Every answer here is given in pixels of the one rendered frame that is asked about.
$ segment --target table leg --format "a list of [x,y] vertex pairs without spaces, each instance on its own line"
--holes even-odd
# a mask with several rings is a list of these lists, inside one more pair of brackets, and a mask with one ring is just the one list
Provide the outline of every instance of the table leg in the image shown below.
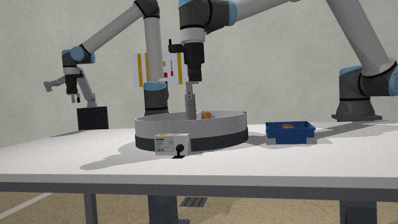
[[340,201],[340,224],[377,224],[376,201]]
[[86,224],[98,224],[97,200],[95,194],[84,194],[84,209]]
[[149,224],[189,224],[178,219],[177,196],[148,195]]

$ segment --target floor grate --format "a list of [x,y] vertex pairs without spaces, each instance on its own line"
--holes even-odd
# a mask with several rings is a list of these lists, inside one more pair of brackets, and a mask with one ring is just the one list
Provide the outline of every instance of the floor grate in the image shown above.
[[180,206],[182,207],[203,207],[207,197],[186,197]]

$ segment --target blue joint cap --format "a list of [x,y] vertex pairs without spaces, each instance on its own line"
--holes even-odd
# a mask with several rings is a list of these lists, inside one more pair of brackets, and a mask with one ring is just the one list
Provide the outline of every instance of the blue joint cap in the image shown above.
[[66,53],[68,53],[68,52],[70,52],[70,50],[63,50],[63,51],[62,51],[62,55],[66,54]]
[[91,54],[91,63],[95,63],[95,53]]
[[340,70],[340,75],[339,75],[339,77],[342,76],[342,75],[344,75],[344,74],[346,74],[347,72],[351,72],[351,71],[353,71],[353,70],[355,70],[355,69],[361,69],[361,68],[362,68],[362,65],[360,65],[360,66],[348,67],[348,68],[345,68],[345,69],[341,69],[341,70]]
[[165,81],[158,82],[146,82],[143,84],[143,88],[148,91],[158,91],[167,87]]
[[229,24],[228,26],[232,26],[236,22],[236,18],[238,17],[238,8],[236,4],[232,1],[228,1],[229,6]]
[[193,0],[178,0],[178,8],[185,5],[186,3],[192,2]]
[[390,96],[398,96],[398,67],[394,69],[389,82]]
[[84,59],[84,50],[79,46],[72,48],[71,57],[75,61],[82,61]]

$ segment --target brown floor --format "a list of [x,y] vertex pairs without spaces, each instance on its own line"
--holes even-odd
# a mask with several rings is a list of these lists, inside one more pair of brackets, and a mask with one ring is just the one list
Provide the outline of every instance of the brown floor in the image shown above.
[[[0,213],[41,193],[0,192]],[[178,196],[178,206],[185,196]],[[398,224],[398,203],[377,203],[378,224]],[[99,224],[148,224],[145,195],[97,195]],[[204,207],[178,207],[190,224],[339,223],[339,202],[209,197]],[[0,224],[85,224],[82,194],[52,194],[0,220]]]

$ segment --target black box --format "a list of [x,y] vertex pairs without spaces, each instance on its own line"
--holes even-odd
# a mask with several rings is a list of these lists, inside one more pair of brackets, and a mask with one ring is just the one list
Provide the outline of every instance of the black box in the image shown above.
[[78,108],[79,130],[109,129],[106,107]]

